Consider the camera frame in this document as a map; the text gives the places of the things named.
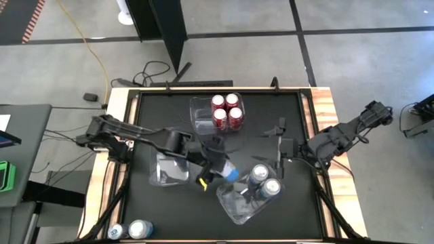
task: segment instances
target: wooden frame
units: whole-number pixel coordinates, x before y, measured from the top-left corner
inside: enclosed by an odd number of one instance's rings
[[[108,103],[107,113],[114,116],[119,120],[124,120],[126,106],[128,101],[128,94],[131,89],[138,88],[115,88],[112,90],[110,100]],[[149,87],[149,88],[140,88],[141,90],[147,91],[164,91],[166,88],[164,87]],[[202,87],[173,87],[171,90],[194,90],[194,89],[203,89]],[[274,89],[274,87],[207,87],[207,90],[213,89]],[[310,89],[312,93],[313,107],[315,109],[316,121],[318,125],[318,129],[322,130],[328,126],[335,125],[338,123],[338,117],[336,115],[336,110],[334,108],[332,93],[330,88],[328,87],[280,87],[280,89]],[[136,103],[137,99],[134,98],[131,103],[131,109],[129,117],[127,118],[128,123],[134,122],[134,116],[136,114]],[[304,114],[307,120],[309,137],[312,137],[314,133],[313,121],[311,118],[311,113],[309,110],[308,100],[307,98],[303,98],[303,107]],[[347,154],[343,154],[342,156],[336,158],[337,161],[342,163],[343,165],[350,168]],[[108,166],[108,172],[105,182],[103,181],[105,169]],[[117,189],[120,187],[120,184],[123,179],[125,171],[125,166],[121,167],[121,171],[119,174]],[[114,172],[114,163],[107,161],[107,153],[100,152],[98,153],[94,168],[90,180],[89,189],[87,191],[87,201],[86,201],[86,216],[82,216],[81,221],[85,221],[83,225],[83,231],[81,236],[86,235],[90,228],[96,223],[99,218],[99,215],[104,211],[106,204],[109,198],[109,192],[111,187],[111,182],[113,179]],[[351,175],[342,169],[339,165],[332,163],[329,168],[330,175],[330,183],[332,185],[332,192],[334,196],[334,202],[336,207],[339,209],[341,214],[347,220],[347,222],[354,228],[356,232],[358,232],[362,236],[367,236],[366,228],[363,221],[363,216],[361,214],[361,209],[359,205],[359,199],[357,197],[357,192],[355,190],[354,181]],[[327,227],[327,233],[329,237],[334,236],[334,229],[332,226],[332,218],[330,212],[327,207],[323,203],[323,213],[325,216],[325,223]],[[117,222],[119,215],[119,204],[116,206],[115,210],[112,213],[110,219],[110,225],[113,225]],[[307,240],[273,240],[273,241],[307,241]]]

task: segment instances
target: white paper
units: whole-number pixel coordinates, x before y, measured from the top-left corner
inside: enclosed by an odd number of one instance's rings
[[[11,115],[0,115],[0,130],[6,131],[7,124],[9,123],[9,119]]]

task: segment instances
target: clear plastic container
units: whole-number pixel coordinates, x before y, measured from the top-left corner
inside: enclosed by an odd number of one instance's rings
[[[153,186],[177,186],[189,181],[189,162],[169,157],[151,148],[149,184]]]
[[[220,204],[236,224],[244,224],[285,192],[285,186],[277,179],[273,168],[269,165],[261,166],[268,169],[268,175],[260,182],[251,179],[252,167],[243,172],[238,181],[217,188]]]
[[[241,120],[241,127],[243,129],[243,123],[245,121],[245,109],[243,98],[240,94],[234,93],[238,97],[238,108],[243,112],[243,118]],[[193,129],[200,136],[212,135],[212,134],[225,134],[230,133],[234,130],[226,127],[226,129],[221,130],[214,126],[214,120],[212,118],[212,98],[191,98],[190,100],[190,117],[191,123],[193,124]]]

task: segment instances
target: silver can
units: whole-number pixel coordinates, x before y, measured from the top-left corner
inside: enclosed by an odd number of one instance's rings
[[[133,239],[148,238],[152,235],[153,231],[154,225],[146,220],[134,220],[128,229],[128,233]]]
[[[269,176],[269,169],[265,165],[255,165],[249,175],[249,182],[253,185],[260,184]]]
[[[280,192],[280,183],[276,179],[268,179],[262,184],[259,191],[264,198],[274,197]]]
[[[130,237],[128,235],[127,224],[115,224],[108,230],[108,237],[112,240],[126,239]]]

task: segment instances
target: concrete floor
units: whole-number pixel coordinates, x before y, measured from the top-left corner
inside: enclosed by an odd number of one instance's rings
[[[133,26],[117,21],[114,1],[64,0],[87,37],[134,36]],[[434,3],[419,0],[296,0],[305,30],[384,28],[434,25]],[[294,30],[286,0],[182,0],[188,33]],[[79,38],[73,25],[47,0],[32,39]],[[368,234],[373,239],[411,243],[434,240],[434,136],[406,139],[398,130],[398,113],[434,92],[433,32],[313,35],[305,37],[318,86],[332,88],[341,121],[348,121],[370,101],[395,109],[395,122],[372,132],[349,159]],[[93,43],[109,79],[131,79],[150,60],[169,62],[162,41]],[[191,39],[181,66],[193,66],[182,81],[232,79],[236,86],[267,86],[273,76],[282,85],[308,86],[296,36]],[[157,72],[163,67],[152,67]],[[157,77],[170,81],[175,73]],[[99,106],[81,99],[84,92],[104,95],[104,77],[83,44],[0,47],[0,103],[50,103],[54,106]],[[53,110],[48,128],[85,125],[94,110]],[[415,118],[405,115],[403,126]],[[81,131],[68,133],[71,136]],[[68,142],[42,144],[34,170],[51,164],[31,179],[43,182],[84,153]],[[90,170],[89,161],[80,170]],[[38,243],[75,238],[77,226],[43,229]]]

